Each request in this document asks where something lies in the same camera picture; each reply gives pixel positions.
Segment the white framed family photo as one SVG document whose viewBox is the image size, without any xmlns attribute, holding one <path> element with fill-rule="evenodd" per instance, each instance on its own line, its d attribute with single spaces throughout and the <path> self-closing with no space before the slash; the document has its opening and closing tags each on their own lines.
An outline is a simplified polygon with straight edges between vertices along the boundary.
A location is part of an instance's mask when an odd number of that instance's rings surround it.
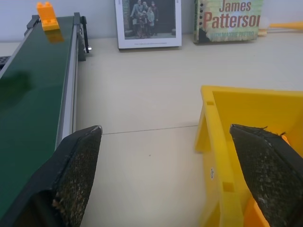
<svg viewBox="0 0 303 227">
<path fill-rule="evenodd" d="M 118 49 L 180 47 L 181 0 L 115 0 Z"/>
</svg>

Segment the orange toy building block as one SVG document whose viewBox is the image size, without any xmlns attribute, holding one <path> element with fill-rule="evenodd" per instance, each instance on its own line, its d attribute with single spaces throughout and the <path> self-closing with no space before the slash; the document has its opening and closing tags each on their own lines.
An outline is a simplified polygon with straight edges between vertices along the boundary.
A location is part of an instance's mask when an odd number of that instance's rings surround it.
<svg viewBox="0 0 303 227">
<path fill-rule="evenodd" d="M 44 31 L 53 31 L 60 29 L 53 6 L 50 2 L 38 2 L 36 4 L 36 9 L 42 23 L 42 29 Z"/>
</svg>

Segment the James Patterson book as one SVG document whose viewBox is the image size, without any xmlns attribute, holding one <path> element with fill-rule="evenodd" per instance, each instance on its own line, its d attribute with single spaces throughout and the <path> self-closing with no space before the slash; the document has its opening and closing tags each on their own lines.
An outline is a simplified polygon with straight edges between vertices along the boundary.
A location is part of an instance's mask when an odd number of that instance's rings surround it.
<svg viewBox="0 0 303 227">
<path fill-rule="evenodd" d="M 258 37 L 263 0 L 194 0 L 196 44 Z"/>
</svg>

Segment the yellow-handled tool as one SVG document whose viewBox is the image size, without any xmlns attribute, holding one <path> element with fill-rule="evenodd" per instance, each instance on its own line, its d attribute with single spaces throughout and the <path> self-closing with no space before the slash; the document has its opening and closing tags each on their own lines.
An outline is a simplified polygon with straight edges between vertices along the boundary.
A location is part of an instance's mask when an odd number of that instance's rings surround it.
<svg viewBox="0 0 303 227">
<path fill-rule="evenodd" d="M 303 21 L 287 23 L 270 23 L 269 19 L 262 17 L 258 27 L 258 36 L 266 36 L 269 28 L 281 28 L 303 31 Z"/>
</svg>

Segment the yellow plastic storage bin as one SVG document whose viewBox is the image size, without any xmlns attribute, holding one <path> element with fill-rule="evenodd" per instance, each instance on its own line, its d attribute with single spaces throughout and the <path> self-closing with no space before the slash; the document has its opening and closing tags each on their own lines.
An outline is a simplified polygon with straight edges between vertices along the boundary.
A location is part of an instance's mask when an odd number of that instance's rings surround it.
<svg viewBox="0 0 303 227">
<path fill-rule="evenodd" d="M 303 227 L 303 91 L 202 86 L 200 227 Z"/>
</svg>

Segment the orange block in bin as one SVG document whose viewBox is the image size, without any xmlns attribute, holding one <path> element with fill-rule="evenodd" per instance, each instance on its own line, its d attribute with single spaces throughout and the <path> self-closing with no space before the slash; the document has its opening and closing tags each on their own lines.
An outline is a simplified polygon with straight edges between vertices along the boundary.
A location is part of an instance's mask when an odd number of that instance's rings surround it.
<svg viewBox="0 0 303 227">
<path fill-rule="evenodd" d="M 244 227 L 270 227 L 269 223 L 263 216 L 258 204 L 251 196 L 245 212 L 244 212 Z"/>
</svg>

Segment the black perforated tray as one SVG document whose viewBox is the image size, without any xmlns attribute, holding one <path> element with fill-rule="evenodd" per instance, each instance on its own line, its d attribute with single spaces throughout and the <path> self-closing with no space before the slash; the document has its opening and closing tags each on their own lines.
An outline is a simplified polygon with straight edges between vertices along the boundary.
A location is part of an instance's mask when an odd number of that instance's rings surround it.
<svg viewBox="0 0 303 227">
<path fill-rule="evenodd" d="M 11 56 L 0 56 L 0 71 L 6 70 L 10 64 L 10 58 Z"/>
</svg>

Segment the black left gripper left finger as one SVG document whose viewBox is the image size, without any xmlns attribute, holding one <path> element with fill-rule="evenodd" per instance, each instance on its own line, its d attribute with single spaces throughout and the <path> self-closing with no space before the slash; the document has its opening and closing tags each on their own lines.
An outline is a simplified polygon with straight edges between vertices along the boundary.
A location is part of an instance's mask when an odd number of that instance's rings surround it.
<svg viewBox="0 0 303 227">
<path fill-rule="evenodd" d="M 100 125 L 65 137 L 0 219 L 0 227 L 80 227 L 93 186 Z"/>
</svg>

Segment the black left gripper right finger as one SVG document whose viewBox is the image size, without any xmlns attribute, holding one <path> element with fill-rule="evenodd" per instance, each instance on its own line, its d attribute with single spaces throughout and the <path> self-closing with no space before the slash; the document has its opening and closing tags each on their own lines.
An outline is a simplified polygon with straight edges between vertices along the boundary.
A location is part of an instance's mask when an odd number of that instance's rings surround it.
<svg viewBox="0 0 303 227">
<path fill-rule="evenodd" d="M 232 124 L 230 134 L 246 185 L 270 227 L 303 227 L 303 158 L 265 128 Z"/>
</svg>

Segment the green conveyor belt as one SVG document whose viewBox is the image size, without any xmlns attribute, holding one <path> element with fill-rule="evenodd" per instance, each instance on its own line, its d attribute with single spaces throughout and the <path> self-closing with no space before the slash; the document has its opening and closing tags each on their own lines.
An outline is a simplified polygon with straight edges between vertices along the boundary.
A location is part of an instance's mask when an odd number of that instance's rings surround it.
<svg viewBox="0 0 303 227">
<path fill-rule="evenodd" d="M 86 59 L 86 18 L 59 17 L 44 31 L 33 16 L 0 70 L 0 220 L 30 177 L 75 131 L 78 63 Z"/>
</svg>

